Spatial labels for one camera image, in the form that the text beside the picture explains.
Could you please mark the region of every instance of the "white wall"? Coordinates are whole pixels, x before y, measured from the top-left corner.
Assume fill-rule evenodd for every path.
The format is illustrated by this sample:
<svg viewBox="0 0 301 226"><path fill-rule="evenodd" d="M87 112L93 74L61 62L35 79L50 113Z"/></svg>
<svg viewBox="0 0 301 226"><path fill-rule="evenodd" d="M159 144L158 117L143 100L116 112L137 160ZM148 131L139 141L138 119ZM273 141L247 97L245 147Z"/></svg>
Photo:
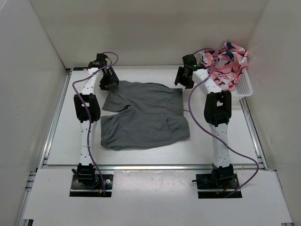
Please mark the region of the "white wall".
<svg viewBox="0 0 301 226"><path fill-rule="evenodd" d="M0 0L0 225L14 225L66 71L28 0Z"/></svg>
<svg viewBox="0 0 301 226"><path fill-rule="evenodd" d="M245 45L267 0L31 0L65 66L115 51L119 65L174 65L198 48Z"/></svg>
<svg viewBox="0 0 301 226"><path fill-rule="evenodd" d="M248 104L269 167L301 225L301 1L270 0L247 45L254 94Z"/></svg>

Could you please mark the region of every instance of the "crumpled clothing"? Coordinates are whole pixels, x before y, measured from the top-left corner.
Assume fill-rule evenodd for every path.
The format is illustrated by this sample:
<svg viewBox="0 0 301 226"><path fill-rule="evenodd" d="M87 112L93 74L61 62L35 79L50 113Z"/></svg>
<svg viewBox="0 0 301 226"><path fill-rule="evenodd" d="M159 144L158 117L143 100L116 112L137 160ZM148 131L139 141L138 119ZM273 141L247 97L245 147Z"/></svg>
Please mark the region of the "crumpled clothing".
<svg viewBox="0 0 301 226"><path fill-rule="evenodd" d="M235 89L235 84L239 82L243 72L248 67L248 51L239 45L225 42L222 49L218 51L219 61L216 69L211 75L213 81L223 90ZM203 64L208 73L214 67L216 52L205 50L199 53L199 64Z"/></svg>

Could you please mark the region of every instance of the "white laundry basket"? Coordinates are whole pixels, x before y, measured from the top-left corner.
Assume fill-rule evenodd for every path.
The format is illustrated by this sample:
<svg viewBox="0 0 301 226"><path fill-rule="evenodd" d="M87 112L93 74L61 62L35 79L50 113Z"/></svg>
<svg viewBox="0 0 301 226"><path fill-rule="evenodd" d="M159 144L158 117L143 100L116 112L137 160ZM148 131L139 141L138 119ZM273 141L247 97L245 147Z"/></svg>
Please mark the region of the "white laundry basket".
<svg viewBox="0 0 301 226"><path fill-rule="evenodd" d="M243 97L249 97L253 94L253 89L249 79L248 72L245 70L239 80L235 84L235 89L231 91L232 101L238 101Z"/></svg>

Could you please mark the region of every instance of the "white floor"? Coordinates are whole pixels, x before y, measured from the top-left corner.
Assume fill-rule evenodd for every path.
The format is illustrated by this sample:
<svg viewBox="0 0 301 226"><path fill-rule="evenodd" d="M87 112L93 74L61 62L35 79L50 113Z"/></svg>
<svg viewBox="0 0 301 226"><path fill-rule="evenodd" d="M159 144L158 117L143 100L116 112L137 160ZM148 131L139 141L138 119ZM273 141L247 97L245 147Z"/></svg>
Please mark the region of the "white floor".
<svg viewBox="0 0 301 226"><path fill-rule="evenodd" d="M253 170L238 171L240 183ZM281 226L290 223L277 174L260 170L241 199L198 199L194 170L114 171L111 198L69 197L69 169L40 169L24 219L33 226Z"/></svg>
<svg viewBox="0 0 301 226"><path fill-rule="evenodd" d="M174 88L174 79L178 66L116 66L114 70L120 80L157 82ZM48 165L77 165L80 155L81 132L79 121L76 118L73 103L72 82L85 78L87 71L73 71L68 90L65 96L59 122L52 141ZM78 84L82 89L84 83ZM96 95L100 107L103 106L107 91L97 86ZM183 91L184 108L188 109L189 90ZM205 96L196 90L192 98L192 110L199 122L209 129L204 120ZM101 115L113 114L101 111ZM93 156L98 164L102 165L175 165L175 164L212 164L212 138L205 134L193 122L190 113L184 112L190 126L190 139L177 142L173 145L147 149L112 151L100 146L100 123L98 123L93 147ZM234 150L256 159L255 148L239 103L233 103L232 118L228 130L229 145ZM248 159L230 153L233 164L252 163Z"/></svg>

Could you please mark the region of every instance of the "gray cloth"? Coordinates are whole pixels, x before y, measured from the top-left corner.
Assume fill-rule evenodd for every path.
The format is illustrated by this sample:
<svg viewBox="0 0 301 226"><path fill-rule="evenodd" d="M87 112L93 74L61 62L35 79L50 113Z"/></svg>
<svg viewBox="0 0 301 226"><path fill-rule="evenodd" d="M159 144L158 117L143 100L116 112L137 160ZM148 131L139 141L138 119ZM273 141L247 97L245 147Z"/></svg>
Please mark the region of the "gray cloth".
<svg viewBox="0 0 301 226"><path fill-rule="evenodd" d="M140 113L132 107L101 117L101 145L113 150L153 148L190 137L186 118L174 113Z"/></svg>
<svg viewBox="0 0 301 226"><path fill-rule="evenodd" d="M116 89L109 90L103 110L121 112L129 106L142 113L183 115L182 89L158 83L120 81Z"/></svg>

